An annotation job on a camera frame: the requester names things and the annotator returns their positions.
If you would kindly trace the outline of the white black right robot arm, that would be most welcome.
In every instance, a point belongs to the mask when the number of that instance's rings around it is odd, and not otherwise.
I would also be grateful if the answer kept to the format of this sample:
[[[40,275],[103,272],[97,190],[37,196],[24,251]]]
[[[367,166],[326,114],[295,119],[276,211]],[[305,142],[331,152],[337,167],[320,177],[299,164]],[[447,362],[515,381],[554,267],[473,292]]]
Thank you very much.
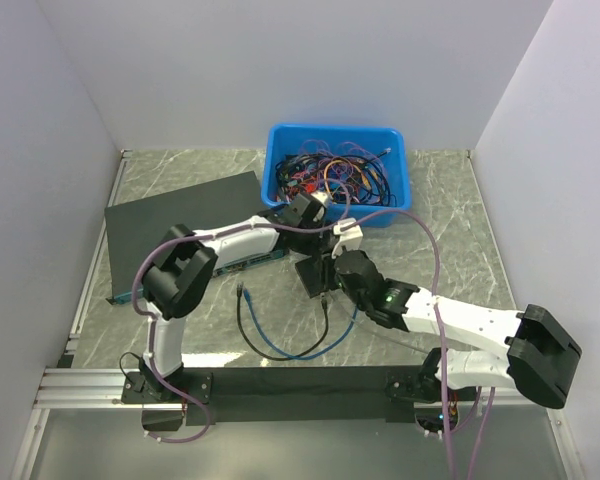
[[[336,285],[386,329],[436,335],[468,345],[428,356],[420,387],[432,399],[468,387],[514,388],[546,408],[565,406],[582,350],[545,308],[482,307],[385,278],[361,250],[334,259]]]

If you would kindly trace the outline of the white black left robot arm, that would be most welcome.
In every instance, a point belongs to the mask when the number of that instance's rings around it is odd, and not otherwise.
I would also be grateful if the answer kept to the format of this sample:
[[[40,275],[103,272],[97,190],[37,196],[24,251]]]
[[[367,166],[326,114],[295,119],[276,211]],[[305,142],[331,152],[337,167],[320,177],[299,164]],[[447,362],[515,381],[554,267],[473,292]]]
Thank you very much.
[[[329,205],[325,192],[301,193],[287,205],[226,227],[171,227],[141,264],[132,286],[134,309],[148,317],[138,384],[160,403],[174,399],[183,388],[186,317],[200,304],[214,273],[279,248],[313,253],[326,236],[319,229]]]

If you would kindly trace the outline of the small black network switch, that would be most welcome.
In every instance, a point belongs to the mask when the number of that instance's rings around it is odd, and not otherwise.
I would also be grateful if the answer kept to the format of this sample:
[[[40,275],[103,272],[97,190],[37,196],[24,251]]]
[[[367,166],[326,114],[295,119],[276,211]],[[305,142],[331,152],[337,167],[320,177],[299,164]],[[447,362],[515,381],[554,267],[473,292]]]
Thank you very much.
[[[333,289],[333,269],[330,255],[305,258],[295,264],[295,270],[309,298]]]

